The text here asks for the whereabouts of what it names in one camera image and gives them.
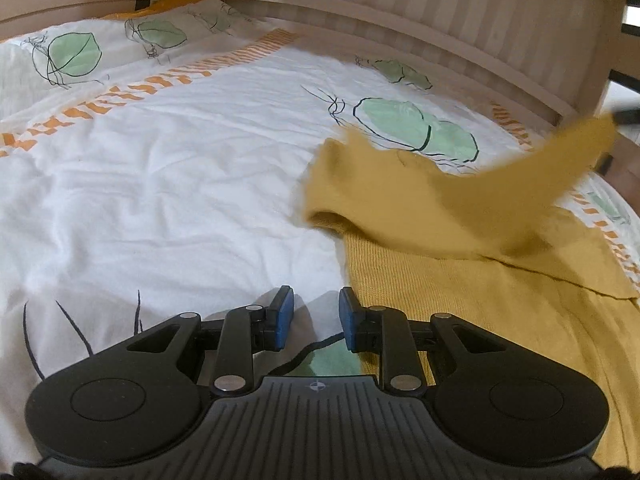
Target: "mustard yellow garment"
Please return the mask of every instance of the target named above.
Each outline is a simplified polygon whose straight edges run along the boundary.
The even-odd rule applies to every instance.
[[[602,234],[552,206],[614,133],[610,118],[589,120],[533,155],[461,177],[351,130],[346,144],[321,148],[305,216],[342,234],[364,305],[421,320],[451,312],[594,379],[610,407],[595,458],[638,469],[637,295]]]

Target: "black object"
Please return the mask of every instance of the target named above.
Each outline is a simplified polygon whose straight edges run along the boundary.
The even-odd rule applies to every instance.
[[[249,357],[284,346],[292,291],[224,322],[177,316],[45,379],[26,420],[60,479],[505,478],[585,480],[608,417],[583,375],[450,314],[408,321],[340,292],[348,348],[372,376],[268,376]],[[212,384],[194,384],[217,349]],[[426,382],[427,351],[436,385]]]

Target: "folded yellow cloth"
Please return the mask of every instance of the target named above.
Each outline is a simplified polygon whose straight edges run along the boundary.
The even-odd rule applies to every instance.
[[[458,177],[351,130],[320,149],[305,217],[343,235],[364,305],[421,320],[451,312],[594,379],[610,407],[596,459],[638,468],[637,295],[602,234],[552,206],[614,133],[610,118],[589,120],[533,155]]]

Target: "white bed sheet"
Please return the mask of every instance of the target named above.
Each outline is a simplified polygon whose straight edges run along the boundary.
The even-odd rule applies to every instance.
[[[438,127],[450,121],[463,132],[455,130],[465,139],[462,155],[433,157],[445,171],[475,171],[521,153],[493,121],[437,88],[421,88],[422,79],[391,83],[398,67],[381,70],[363,56],[356,62],[317,41],[298,39],[257,60],[190,73],[188,84],[145,82],[151,68],[166,74],[259,36],[230,39],[233,32],[176,51],[162,64],[143,59],[111,72],[108,86],[126,88],[135,99],[111,96],[125,105],[50,135],[28,129],[104,92],[104,85],[55,88],[54,100],[30,92],[28,106],[14,103],[17,111],[0,123],[17,140],[37,141],[28,150],[9,146],[0,158],[0,470],[38,457],[22,412],[39,381],[25,333],[44,376],[88,354],[60,306],[97,352],[133,334],[138,292],[145,328],[185,311],[221,317],[290,285],[296,293],[290,345],[258,356],[257,373],[341,332],[337,291],[348,284],[341,242],[298,216],[305,171],[318,146],[337,135],[336,123],[371,126],[375,116],[383,124],[393,103],[411,102],[413,108],[400,108],[411,120],[417,109],[436,117]],[[155,91],[134,89],[146,84]],[[365,99],[384,99],[380,116],[353,111]],[[473,161],[464,162],[464,132],[478,147]],[[638,240],[640,221],[631,224]]]

